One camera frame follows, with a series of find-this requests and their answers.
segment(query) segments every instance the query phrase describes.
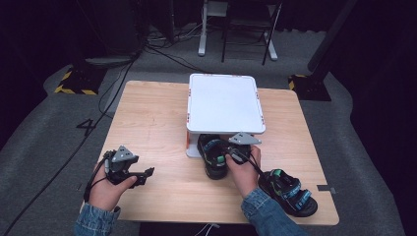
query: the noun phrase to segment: gray carpet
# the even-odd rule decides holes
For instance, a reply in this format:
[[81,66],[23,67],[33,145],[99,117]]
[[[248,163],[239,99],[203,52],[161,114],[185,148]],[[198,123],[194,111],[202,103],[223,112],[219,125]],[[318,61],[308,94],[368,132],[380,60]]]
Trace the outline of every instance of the gray carpet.
[[[160,51],[181,57],[208,72],[252,76],[259,88],[288,89],[286,78],[289,75],[310,74],[307,63],[324,36],[323,32],[275,34],[273,43],[278,60],[267,60],[265,66],[261,65],[262,55],[259,60],[235,59],[233,52],[227,53],[225,62],[221,63],[218,31],[208,36],[205,57],[197,55],[197,38]],[[98,105],[103,109],[113,97],[115,90],[111,85],[121,71],[116,68],[107,72],[99,95],[54,93],[67,69],[62,68],[46,80],[44,87],[48,97],[26,118],[0,152],[1,233],[77,148],[85,130],[76,126],[89,118],[98,119]],[[164,56],[144,52],[129,71],[127,81],[188,83],[189,75],[196,72]],[[300,103],[328,184],[334,188],[333,199],[340,222],[335,226],[303,228],[311,235],[404,235],[392,194],[350,124],[349,93],[332,75],[327,76],[325,84],[332,102]],[[110,111],[116,109],[116,104],[117,99]],[[23,214],[10,235],[72,235],[85,183],[110,124],[109,118],[101,120],[69,164]],[[120,220],[113,235],[138,235],[139,231],[140,223]]]

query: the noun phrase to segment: wooden table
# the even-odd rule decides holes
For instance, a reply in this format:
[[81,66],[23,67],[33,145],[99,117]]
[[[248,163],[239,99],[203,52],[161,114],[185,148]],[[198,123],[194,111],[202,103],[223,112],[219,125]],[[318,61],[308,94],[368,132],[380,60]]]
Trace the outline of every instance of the wooden table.
[[[139,161],[131,172],[155,167],[144,186],[128,190],[119,201],[119,219],[163,222],[247,223],[230,174],[210,180],[200,158],[186,155],[187,84],[128,82],[101,152],[124,145]],[[319,204],[299,224],[335,225],[338,215],[296,94],[259,88],[267,130],[262,169],[281,168],[301,180]]]

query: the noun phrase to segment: hand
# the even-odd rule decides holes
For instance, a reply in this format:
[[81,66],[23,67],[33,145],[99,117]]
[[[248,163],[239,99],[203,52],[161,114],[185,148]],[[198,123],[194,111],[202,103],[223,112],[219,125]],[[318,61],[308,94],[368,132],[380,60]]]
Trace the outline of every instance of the hand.
[[[258,147],[251,146],[251,154],[253,157],[251,156],[250,158],[255,159],[261,168],[261,150]],[[249,162],[241,165],[236,164],[229,154],[226,155],[226,163],[232,172],[233,181],[242,198],[246,198],[258,187],[258,172]]]
[[[92,183],[105,177],[104,165],[101,165]],[[107,211],[114,210],[122,194],[135,184],[136,180],[136,176],[131,176],[118,185],[113,185],[107,179],[101,180],[92,187],[89,204]]]

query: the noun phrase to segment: table leg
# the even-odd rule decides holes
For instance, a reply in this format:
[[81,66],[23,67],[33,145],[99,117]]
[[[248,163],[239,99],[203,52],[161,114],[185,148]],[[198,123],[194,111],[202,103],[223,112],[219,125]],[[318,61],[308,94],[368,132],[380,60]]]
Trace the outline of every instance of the table leg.
[[209,0],[205,0],[205,3],[203,5],[203,27],[202,27],[202,35],[200,36],[199,56],[205,56],[206,54],[206,40],[208,38],[208,35],[207,35],[208,3],[209,3]]
[[[268,41],[268,33],[267,32],[265,32],[264,37],[265,37],[265,41]],[[273,47],[272,41],[269,44],[268,51],[269,51],[270,60],[272,60],[272,61],[278,60],[278,56],[276,55],[275,48]]]

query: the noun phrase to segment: denim jacket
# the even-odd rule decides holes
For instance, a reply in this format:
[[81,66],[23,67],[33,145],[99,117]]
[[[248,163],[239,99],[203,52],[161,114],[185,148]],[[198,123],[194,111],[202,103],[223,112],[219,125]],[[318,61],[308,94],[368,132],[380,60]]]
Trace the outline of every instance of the denim jacket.
[[[272,235],[307,235],[283,211],[281,206],[260,188],[252,191],[241,205],[249,222],[255,226],[260,236]],[[109,235],[120,207],[106,211],[85,203],[77,219],[74,232],[82,235]]]

